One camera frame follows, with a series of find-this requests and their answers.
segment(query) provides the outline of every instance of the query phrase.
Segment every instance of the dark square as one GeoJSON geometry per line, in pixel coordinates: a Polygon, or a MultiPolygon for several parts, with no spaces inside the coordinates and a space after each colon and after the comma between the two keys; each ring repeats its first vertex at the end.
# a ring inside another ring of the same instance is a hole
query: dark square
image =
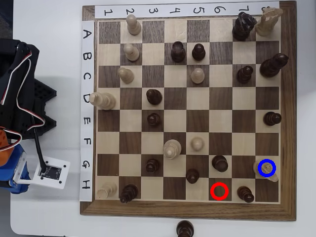
{"type": "Polygon", "coordinates": [[[143,87],[164,87],[164,65],[143,66],[143,87]]]}
{"type": "Polygon", "coordinates": [[[188,42],[209,42],[209,20],[188,21],[188,42]]]}
{"type": "Polygon", "coordinates": [[[233,109],[233,88],[211,87],[209,89],[210,110],[231,110],[233,109]]]}
{"type": "Polygon", "coordinates": [[[187,65],[187,87],[209,87],[209,65],[187,65]],[[191,73],[195,68],[202,68],[205,74],[205,79],[200,84],[191,80],[191,73]]]}
{"type": "Polygon", "coordinates": [[[99,23],[99,44],[120,43],[120,22],[99,23]]]}
{"type": "Polygon", "coordinates": [[[163,199],[186,199],[186,178],[163,178],[163,199]]]}
{"type": "Polygon", "coordinates": [[[232,134],[221,133],[221,132],[210,132],[208,147],[209,147],[210,155],[231,155],[232,154],[232,134]]]}
{"type": "Polygon", "coordinates": [[[98,176],[119,175],[119,155],[98,154],[98,176]]]}
{"type": "Polygon", "coordinates": [[[211,42],[210,64],[233,64],[233,42],[211,42]]]}
{"type": "Polygon", "coordinates": [[[141,132],[120,132],[119,153],[141,154],[141,132]]]}
{"type": "Polygon", "coordinates": [[[119,110],[98,110],[98,132],[119,132],[119,110]]]}
{"type": "Polygon", "coordinates": [[[142,155],[142,176],[163,177],[163,155],[142,155]],[[159,168],[154,173],[146,171],[146,164],[150,159],[155,159],[159,163],[159,168]]]}
{"type": "Polygon", "coordinates": [[[164,21],[143,21],[143,43],[164,42],[164,21]]]}
{"type": "Polygon", "coordinates": [[[278,133],[256,133],[256,155],[278,156],[278,133]]]}
{"type": "Polygon", "coordinates": [[[142,109],[142,88],[121,88],[120,89],[121,110],[142,109]]]}
{"type": "Polygon", "coordinates": [[[278,87],[256,87],[256,109],[278,110],[278,87]]]}
{"type": "Polygon", "coordinates": [[[254,179],[253,171],[255,156],[233,156],[232,157],[232,177],[233,179],[254,179]]]}
{"type": "Polygon", "coordinates": [[[165,88],[164,89],[165,110],[186,110],[187,89],[186,88],[165,88]]]}
{"type": "Polygon", "coordinates": [[[187,110],[187,132],[209,132],[209,110],[187,110]]]}
{"type": "Polygon", "coordinates": [[[233,132],[256,132],[256,111],[233,110],[233,132]]]}

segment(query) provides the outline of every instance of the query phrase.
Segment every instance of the chess piece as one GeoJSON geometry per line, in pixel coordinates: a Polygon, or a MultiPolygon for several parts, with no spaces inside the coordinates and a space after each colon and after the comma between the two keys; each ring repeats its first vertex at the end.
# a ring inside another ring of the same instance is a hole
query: chess piece
{"type": "Polygon", "coordinates": [[[134,15],[132,14],[128,15],[126,18],[126,22],[127,22],[128,32],[131,35],[138,35],[141,32],[142,27],[134,15]]]}
{"type": "Polygon", "coordinates": [[[245,40],[254,28],[257,21],[251,15],[240,12],[233,26],[233,37],[237,40],[245,40]]]}
{"type": "Polygon", "coordinates": [[[157,126],[160,124],[160,116],[156,113],[152,113],[152,114],[148,115],[147,122],[151,126],[157,126]]]}
{"type": "Polygon", "coordinates": [[[204,141],[202,138],[200,137],[194,137],[191,140],[191,147],[193,150],[195,150],[196,152],[202,150],[202,148],[204,147],[204,141]]]}
{"type": "Polygon", "coordinates": [[[183,44],[180,41],[176,41],[172,45],[171,49],[171,58],[174,62],[180,63],[186,57],[186,50],[184,49],[183,44]]]}
{"type": "Polygon", "coordinates": [[[260,73],[264,77],[271,78],[277,75],[288,61],[288,56],[284,53],[278,53],[273,58],[267,59],[260,65],[260,73]]]}
{"type": "Polygon", "coordinates": [[[273,126],[281,122],[281,115],[275,112],[267,112],[263,117],[263,122],[268,126],[273,126]]]}
{"type": "Polygon", "coordinates": [[[124,53],[127,57],[127,59],[131,62],[136,61],[139,58],[139,50],[135,46],[131,45],[130,43],[127,43],[124,46],[124,53]]]}
{"type": "Polygon", "coordinates": [[[138,188],[133,184],[129,184],[123,188],[122,193],[120,194],[119,200],[121,203],[128,203],[132,201],[134,198],[136,198],[137,195],[138,195],[138,188]]]}
{"type": "Polygon", "coordinates": [[[263,8],[263,14],[261,20],[255,25],[255,30],[260,36],[267,36],[271,33],[276,25],[280,16],[282,16],[283,10],[275,7],[263,8]]]}
{"type": "Polygon", "coordinates": [[[126,68],[118,69],[118,76],[126,84],[129,84],[134,80],[134,73],[130,69],[126,69],[126,68]]]}
{"type": "Polygon", "coordinates": [[[156,159],[150,159],[147,161],[145,169],[148,173],[154,173],[159,170],[159,162],[156,159]]]}
{"type": "Polygon", "coordinates": [[[219,172],[225,172],[228,169],[228,163],[224,156],[215,156],[212,160],[212,166],[219,172]]]}
{"type": "Polygon", "coordinates": [[[246,186],[239,187],[237,190],[237,194],[241,200],[244,200],[247,203],[251,203],[255,200],[255,197],[252,194],[251,190],[246,186]]]}
{"type": "Polygon", "coordinates": [[[251,74],[253,73],[253,68],[251,66],[245,66],[238,70],[237,72],[237,80],[246,84],[251,79],[251,74]]]}
{"type": "Polygon", "coordinates": [[[194,234],[193,225],[189,221],[180,221],[177,225],[178,237],[192,237],[194,234]]]}
{"type": "Polygon", "coordinates": [[[203,44],[197,43],[194,46],[192,50],[192,57],[197,61],[201,61],[205,57],[205,49],[203,44]]]}
{"type": "Polygon", "coordinates": [[[181,153],[181,144],[177,140],[166,141],[163,146],[163,155],[166,158],[173,159],[181,153]]]}
{"type": "Polygon", "coordinates": [[[195,184],[198,181],[199,173],[196,169],[189,169],[186,174],[186,179],[190,184],[195,184]]]}
{"type": "Polygon", "coordinates": [[[193,72],[191,73],[191,80],[195,84],[200,84],[204,81],[205,79],[205,74],[203,72],[202,68],[195,68],[193,72]]]}
{"type": "Polygon", "coordinates": [[[110,93],[93,92],[89,96],[89,102],[102,110],[110,110],[116,104],[116,99],[110,93]]]}
{"type": "Polygon", "coordinates": [[[156,89],[149,89],[146,92],[146,97],[152,105],[158,105],[162,101],[162,94],[156,89]]]}

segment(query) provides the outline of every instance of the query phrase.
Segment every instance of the pawn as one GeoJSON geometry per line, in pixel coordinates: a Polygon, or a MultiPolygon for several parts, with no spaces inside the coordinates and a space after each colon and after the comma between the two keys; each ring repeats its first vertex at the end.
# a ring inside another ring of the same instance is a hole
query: pawn
{"type": "Polygon", "coordinates": [[[192,57],[197,61],[201,61],[205,57],[205,54],[203,44],[197,43],[192,50],[192,57]]]}
{"type": "Polygon", "coordinates": [[[134,73],[130,69],[120,68],[118,70],[118,76],[126,84],[129,84],[134,80],[134,73]]]}
{"type": "Polygon", "coordinates": [[[251,66],[245,66],[238,70],[237,72],[237,80],[246,84],[251,79],[251,74],[253,73],[253,68],[251,66]]]}
{"type": "Polygon", "coordinates": [[[284,53],[278,53],[273,58],[267,59],[260,66],[260,73],[264,77],[271,78],[277,75],[288,61],[288,56],[284,53]]]}
{"type": "Polygon", "coordinates": [[[124,53],[127,57],[127,59],[131,62],[136,61],[139,58],[139,50],[135,46],[131,45],[130,43],[127,43],[124,46],[124,53]]]}
{"type": "Polygon", "coordinates": [[[126,22],[127,22],[128,32],[131,35],[138,35],[141,32],[142,27],[134,15],[132,14],[128,15],[126,18],[126,22]]]}
{"type": "Polygon", "coordinates": [[[89,102],[102,110],[110,110],[116,104],[116,99],[110,93],[93,92],[89,96],[89,102]]]}
{"type": "Polygon", "coordinates": [[[152,105],[158,105],[162,101],[162,94],[156,89],[149,89],[146,92],[146,97],[149,103],[152,105]]]}
{"type": "Polygon", "coordinates": [[[203,72],[202,68],[195,68],[193,72],[191,73],[191,80],[195,84],[200,84],[204,81],[205,79],[205,74],[203,72]]]}
{"type": "Polygon", "coordinates": [[[251,190],[246,186],[239,187],[237,190],[237,195],[241,200],[244,200],[247,203],[251,203],[255,200],[251,190]]]}
{"type": "Polygon", "coordinates": [[[268,126],[273,126],[281,122],[281,115],[275,112],[267,112],[263,117],[263,122],[268,126]]]}

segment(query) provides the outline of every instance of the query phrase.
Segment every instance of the captured chess piece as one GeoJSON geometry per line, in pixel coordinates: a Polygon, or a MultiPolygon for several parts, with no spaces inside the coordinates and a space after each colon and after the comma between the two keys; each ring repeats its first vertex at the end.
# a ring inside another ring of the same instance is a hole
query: captured chess piece
{"type": "Polygon", "coordinates": [[[255,200],[255,197],[252,194],[251,190],[246,186],[239,187],[237,190],[237,194],[241,200],[244,200],[247,203],[251,203],[255,200]]]}
{"type": "Polygon", "coordinates": [[[255,24],[257,21],[253,16],[240,12],[233,26],[233,37],[240,41],[247,39],[255,24]]]}
{"type": "Polygon", "coordinates": [[[132,201],[133,199],[135,199],[137,195],[138,195],[138,188],[133,184],[129,184],[123,188],[122,193],[120,194],[119,200],[121,203],[128,203],[132,201]]]}
{"type": "Polygon", "coordinates": [[[237,80],[242,84],[246,84],[250,81],[252,73],[253,68],[251,66],[244,66],[243,68],[238,70],[237,80]]]}
{"type": "Polygon", "coordinates": [[[110,93],[93,92],[89,96],[89,102],[102,110],[110,110],[116,104],[116,99],[110,93]]]}
{"type": "Polygon", "coordinates": [[[277,75],[288,61],[288,56],[284,53],[278,53],[273,58],[267,59],[260,66],[260,73],[264,77],[271,78],[277,75]]]}
{"type": "Polygon", "coordinates": [[[180,41],[176,41],[172,45],[171,58],[176,63],[181,63],[186,57],[186,50],[180,41]]]}
{"type": "Polygon", "coordinates": [[[131,35],[138,35],[141,32],[142,27],[134,15],[132,14],[128,15],[126,18],[126,22],[127,22],[128,32],[131,35]]]}

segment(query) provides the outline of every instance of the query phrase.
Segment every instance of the black pawn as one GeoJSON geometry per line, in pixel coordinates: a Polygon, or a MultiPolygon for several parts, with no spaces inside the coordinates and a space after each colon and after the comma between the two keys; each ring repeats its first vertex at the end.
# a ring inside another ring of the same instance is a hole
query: black pawn
{"type": "Polygon", "coordinates": [[[246,186],[239,187],[237,190],[237,194],[241,200],[244,200],[247,203],[251,203],[255,200],[255,197],[253,196],[251,190],[246,186]]]}
{"type": "Polygon", "coordinates": [[[205,57],[205,54],[203,44],[197,43],[192,50],[192,57],[197,61],[201,61],[205,57]]]}
{"type": "Polygon", "coordinates": [[[252,73],[253,68],[251,66],[245,66],[238,70],[237,80],[242,84],[246,84],[248,81],[250,81],[252,73]]]}
{"type": "Polygon", "coordinates": [[[149,103],[152,105],[157,105],[162,101],[162,94],[160,91],[155,90],[155,89],[149,89],[146,92],[147,100],[149,103]]]}
{"type": "Polygon", "coordinates": [[[260,66],[260,73],[267,78],[277,75],[288,61],[288,56],[284,53],[278,53],[273,58],[264,61],[260,66]]]}
{"type": "Polygon", "coordinates": [[[186,57],[186,50],[180,41],[176,41],[172,45],[171,58],[174,62],[180,63],[186,57]]]}
{"type": "Polygon", "coordinates": [[[133,184],[129,184],[123,188],[119,200],[121,203],[128,203],[132,201],[134,198],[136,198],[137,194],[138,188],[133,184]]]}
{"type": "Polygon", "coordinates": [[[281,122],[281,115],[275,112],[267,112],[263,117],[263,122],[268,126],[273,126],[281,122]]]}
{"type": "Polygon", "coordinates": [[[190,184],[195,184],[198,181],[199,173],[196,169],[189,169],[186,174],[186,179],[190,184]]]}
{"type": "Polygon", "coordinates": [[[237,40],[247,39],[255,24],[257,24],[257,20],[251,15],[244,12],[239,13],[233,26],[233,37],[237,40]]]}

